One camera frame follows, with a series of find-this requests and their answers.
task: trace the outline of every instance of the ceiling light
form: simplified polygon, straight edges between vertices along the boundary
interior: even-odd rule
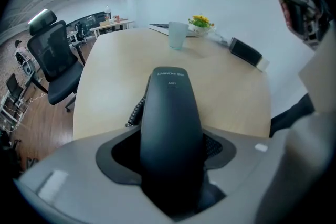
[[[31,19],[31,20],[28,22],[28,24],[30,24],[33,20],[35,20],[38,16],[40,16],[42,13],[46,12],[47,10],[48,10],[48,9],[45,8],[45,9],[42,10],[40,13],[38,13],[37,15],[35,15],[34,18]]]

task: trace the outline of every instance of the chair base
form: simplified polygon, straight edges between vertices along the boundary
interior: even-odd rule
[[[69,106],[71,104],[73,104],[75,102],[75,100],[76,100],[76,96],[72,97],[72,99],[69,101],[69,103],[67,103],[67,105],[65,106],[65,109],[68,113],[70,112]]]

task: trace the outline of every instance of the black armrest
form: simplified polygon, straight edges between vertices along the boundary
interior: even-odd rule
[[[78,55],[79,55],[79,58],[80,58],[80,60],[82,61],[83,65],[85,66],[85,60],[84,60],[84,57],[83,57],[83,54],[82,54],[82,50],[80,49],[80,41],[73,42],[73,43],[72,43],[72,46],[73,46],[74,48],[76,48],[77,53],[78,53]]]
[[[48,93],[47,89],[44,88],[36,79],[35,79],[35,71],[33,71],[33,73],[30,74],[30,76],[28,77],[28,80],[26,81],[26,86],[29,85],[29,83],[33,83],[37,88],[39,88],[42,92]]]

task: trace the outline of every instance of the black office chair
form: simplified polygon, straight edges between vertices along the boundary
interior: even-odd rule
[[[6,82],[6,85],[10,92],[10,97],[13,99],[13,104],[20,99],[21,93],[23,92],[23,88],[17,83],[15,74],[13,73]]]
[[[54,23],[56,20],[56,15],[49,10],[31,22],[29,32],[33,37],[27,44],[49,82],[49,90],[47,91],[38,83],[34,76],[30,76],[30,79],[39,89],[48,94],[49,103],[52,105],[77,92],[83,71],[83,65],[78,62],[68,45],[65,22],[61,20]],[[76,49],[83,59],[78,44]],[[75,99],[76,96],[66,105],[67,112],[70,112],[69,106]]]
[[[76,34],[77,40],[81,43],[86,43],[86,39],[83,32],[83,24],[79,24],[78,26],[78,33]]]

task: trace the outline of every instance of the gray chair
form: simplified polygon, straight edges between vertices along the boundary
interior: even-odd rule
[[[33,37],[27,44],[49,82],[49,89],[46,90],[38,83],[34,79],[34,74],[30,76],[32,83],[48,94],[48,101],[52,105],[61,102],[71,93],[77,92],[83,71],[83,65],[78,62],[68,45],[65,22],[56,22],[56,20],[56,15],[49,10],[31,22],[29,32]],[[79,43],[76,43],[74,47],[85,65]],[[69,106],[74,103],[75,99],[76,96],[66,105],[67,112],[70,112]]]

